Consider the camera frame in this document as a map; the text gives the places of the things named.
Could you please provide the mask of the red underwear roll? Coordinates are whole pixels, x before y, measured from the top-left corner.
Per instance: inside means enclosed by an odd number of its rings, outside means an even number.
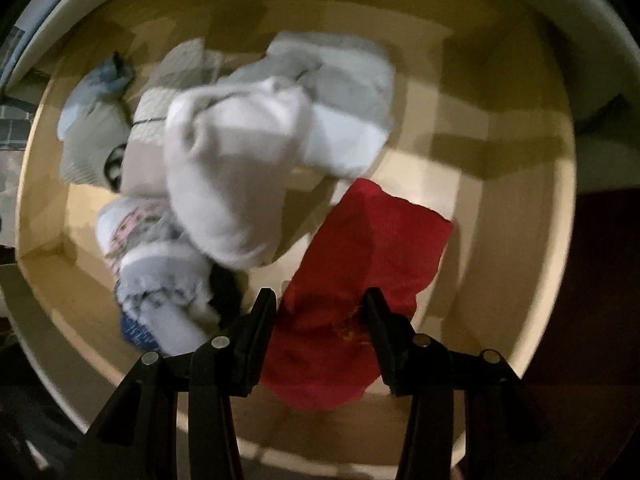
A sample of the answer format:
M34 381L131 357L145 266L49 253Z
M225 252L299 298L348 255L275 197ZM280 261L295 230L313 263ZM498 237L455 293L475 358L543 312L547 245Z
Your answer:
M413 318L454 230L438 212L356 180L312 239L285 289L260 381L296 411L355 402L378 375L358 321L369 288L394 313Z

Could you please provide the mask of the grey knit roll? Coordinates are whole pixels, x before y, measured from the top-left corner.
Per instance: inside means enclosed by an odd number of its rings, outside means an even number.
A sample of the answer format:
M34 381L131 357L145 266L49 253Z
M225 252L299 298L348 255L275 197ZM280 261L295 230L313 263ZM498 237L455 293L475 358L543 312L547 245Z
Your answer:
M117 193L130 125L120 105L97 102L63 136L60 178Z

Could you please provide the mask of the grey folded roll behind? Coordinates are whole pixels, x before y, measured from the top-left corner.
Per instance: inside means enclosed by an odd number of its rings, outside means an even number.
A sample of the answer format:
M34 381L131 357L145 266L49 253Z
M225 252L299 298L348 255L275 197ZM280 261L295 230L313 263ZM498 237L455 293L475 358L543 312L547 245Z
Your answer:
M311 132L302 164L357 179L369 171L393 130L395 67L373 41L329 32L278 32L259 60L224 82L281 76L311 99Z

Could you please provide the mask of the hexagon pattern beige roll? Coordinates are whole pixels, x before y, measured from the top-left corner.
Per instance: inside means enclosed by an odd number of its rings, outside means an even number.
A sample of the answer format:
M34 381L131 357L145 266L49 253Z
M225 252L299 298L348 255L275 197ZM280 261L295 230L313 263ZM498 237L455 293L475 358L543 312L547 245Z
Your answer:
M171 102L183 90L211 84L224 55L205 47L202 38L183 41L170 50L143 87L132 118L122 160L119 193L134 197L167 195L164 136Z

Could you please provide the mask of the grey wooden drawer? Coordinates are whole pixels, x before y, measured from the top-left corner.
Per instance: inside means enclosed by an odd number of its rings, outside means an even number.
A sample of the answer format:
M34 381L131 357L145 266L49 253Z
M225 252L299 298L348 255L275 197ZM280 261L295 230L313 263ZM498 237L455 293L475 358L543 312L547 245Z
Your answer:
M393 130L369 171L341 179L302 164L285 181L270 263L213 263L213 335L264 288L281 301L331 210L358 179L454 225L438 272L416 297L413 327L450 350L500 352L523 374L558 296L572 232L576 162L562 76L523 3L432 0L410 12L348 0L108 0L45 54L54 71L30 130L17 192L17 263L1 275L17 338L63 412L87 429L142 351L122 338L114 276L96 241L99 211L119 197L58 172L66 99L117 51L134 80L117 100L131 131L143 87L165 55L202 38L224 55L224 82L262 58L278 32L329 32L382 46L395 67ZM396 474L409 403L380 375L361 399L296 411L263 384L232 401L247 472L332 479Z

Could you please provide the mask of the pink floral white roll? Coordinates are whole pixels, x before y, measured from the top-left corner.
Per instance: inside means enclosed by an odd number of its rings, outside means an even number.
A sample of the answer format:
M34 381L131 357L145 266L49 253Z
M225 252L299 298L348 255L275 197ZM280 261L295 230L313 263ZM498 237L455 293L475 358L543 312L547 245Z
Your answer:
M167 202L112 200L96 217L96 241L114 276L119 311L148 329L160 353L180 356L209 340L219 323L209 305L213 263Z

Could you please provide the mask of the light blue underwear roll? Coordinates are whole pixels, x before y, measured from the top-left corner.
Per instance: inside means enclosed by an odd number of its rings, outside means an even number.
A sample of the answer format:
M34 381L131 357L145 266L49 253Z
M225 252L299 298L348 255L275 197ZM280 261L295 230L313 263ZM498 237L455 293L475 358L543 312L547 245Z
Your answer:
M134 68L117 51L90 70L66 99L56 128L58 140L97 102L120 99L133 80Z

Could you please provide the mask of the white fluffy roll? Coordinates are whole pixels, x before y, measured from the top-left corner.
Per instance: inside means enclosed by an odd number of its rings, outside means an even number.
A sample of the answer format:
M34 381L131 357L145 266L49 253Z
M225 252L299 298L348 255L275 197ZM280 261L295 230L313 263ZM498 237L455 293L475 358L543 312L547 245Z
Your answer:
M302 157L311 102L270 77L180 92L164 134L171 208L194 245L216 263L270 263L281 239L285 181Z

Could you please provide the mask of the navy floral underwear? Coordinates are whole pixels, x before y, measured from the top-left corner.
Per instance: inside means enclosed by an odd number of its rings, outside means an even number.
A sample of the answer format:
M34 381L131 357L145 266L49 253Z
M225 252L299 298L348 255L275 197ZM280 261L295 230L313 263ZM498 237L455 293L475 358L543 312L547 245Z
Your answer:
M148 329L138 321L130 318L124 311L120 312L119 329L122 338L132 344L134 348L143 352L160 352L160 345Z

